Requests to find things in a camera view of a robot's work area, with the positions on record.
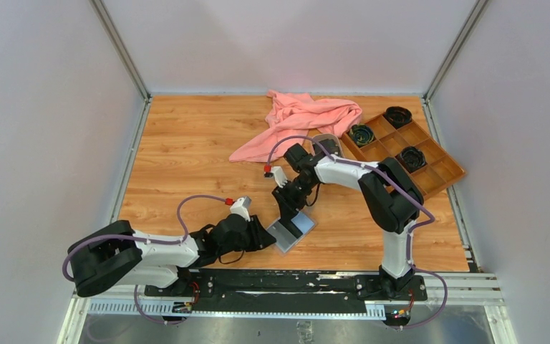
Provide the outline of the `pink card holder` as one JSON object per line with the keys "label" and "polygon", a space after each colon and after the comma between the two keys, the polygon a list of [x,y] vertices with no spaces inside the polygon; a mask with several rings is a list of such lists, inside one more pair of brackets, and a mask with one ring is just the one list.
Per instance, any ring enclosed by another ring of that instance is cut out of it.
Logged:
{"label": "pink card holder", "polygon": [[293,249],[317,223],[303,211],[290,219],[277,219],[268,226],[266,231],[276,240],[276,248],[287,254]]}

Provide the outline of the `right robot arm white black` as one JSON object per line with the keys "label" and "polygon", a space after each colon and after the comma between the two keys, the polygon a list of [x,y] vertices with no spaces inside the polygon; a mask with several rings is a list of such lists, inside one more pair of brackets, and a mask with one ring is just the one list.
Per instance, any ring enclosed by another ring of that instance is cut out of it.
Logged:
{"label": "right robot arm white black", "polygon": [[273,178],[272,191],[280,217],[267,229],[276,237],[282,252],[289,251],[314,228],[314,221],[303,212],[308,197],[322,184],[335,184],[360,191],[376,225],[383,230],[384,256],[380,265],[380,289],[390,299],[402,297],[413,278],[411,226],[415,225],[424,199],[403,167],[394,159],[362,162],[343,158],[333,139],[313,144],[313,153],[300,144],[284,154],[296,172],[289,180],[279,166],[266,165],[264,175]]}

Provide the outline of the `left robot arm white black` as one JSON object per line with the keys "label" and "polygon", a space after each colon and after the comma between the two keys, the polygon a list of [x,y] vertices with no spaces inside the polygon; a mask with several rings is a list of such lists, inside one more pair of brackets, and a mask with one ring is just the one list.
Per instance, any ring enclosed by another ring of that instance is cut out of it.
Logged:
{"label": "left robot arm white black", "polygon": [[165,288],[174,296],[190,289],[195,269],[231,252],[256,252],[276,243],[255,215],[230,214],[188,236],[161,236],[132,229],[119,220],[69,247],[63,270],[77,295],[93,297],[118,285]]}

